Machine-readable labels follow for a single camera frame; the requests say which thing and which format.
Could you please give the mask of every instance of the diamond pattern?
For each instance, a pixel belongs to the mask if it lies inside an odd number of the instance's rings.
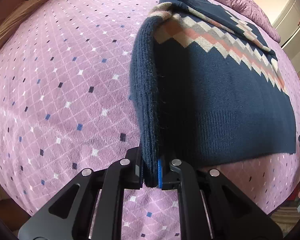
[[[29,214],[36,213],[81,169],[104,169],[138,146],[139,129],[129,99],[130,54],[140,27],[136,23],[144,21],[156,2],[50,0],[0,50],[0,166],[4,171],[0,169],[0,183]],[[280,46],[260,31],[278,57],[274,67],[281,72],[300,134],[298,77]],[[125,141],[120,140],[121,134],[126,135]],[[295,155],[271,155],[218,168],[269,213],[300,180],[297,146]],[[145,186],[126,190],[123,237],[176,239],[180,233],[177,200],[175,191]]]

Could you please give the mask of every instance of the bedsheet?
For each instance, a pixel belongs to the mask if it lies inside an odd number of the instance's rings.
[[[104,169],[138,145],[130,54],[157,2],[50,0],[0,50],[0,184],[30,215],[83,168]],[[278,57],[298,137],[297,74],[278,43],[258,29]],[[300,181],[300,144],[294,155],[218,168],[269,213]],[[176,239],[177,194],[145,186],[127,190],[122,219],[122,239]]]

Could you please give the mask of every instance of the blue square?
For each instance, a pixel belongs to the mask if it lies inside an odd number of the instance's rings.
[[[78,131],[81,131],[81,130],[82,130],[82,124],[80,124],[80,123],[78,124],[77,130],[78,130]]]

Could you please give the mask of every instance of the zigzag pattern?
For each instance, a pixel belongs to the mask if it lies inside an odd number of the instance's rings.
[[[216,26],[211,27],[204,21],[196,22],[189,16],[182,18],[179,14],[173,14],[157,29],[154,37],[159,44],[173,38],[184,48],[192,42],[199,44],[205,52],[216,48],[224,58],[230,56],[238,64],[244,62],[250,70],[254,69],[260,76],[262,73],[267,82],[270,81],[287,94],[278,62],[274,58],[269,62],[265,54],[260,55],[257,49],[252,50],[249,43],[245,45],[239,38],[235,39]]]

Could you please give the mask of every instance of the patterned bedspread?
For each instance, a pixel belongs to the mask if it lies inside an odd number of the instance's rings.
[[[29,214],[83,168],[104,169],[138,145],[130,54],[157,2],[50,0],[0,50],[0,183]],[[278,43],[258,29],[277,55],[299,135],[298,77]],[[300,144],[294,155],[218,168],[269,213],[300,181]],[[144,186],[124,199],[122,239],[179,235],[176,192]]]

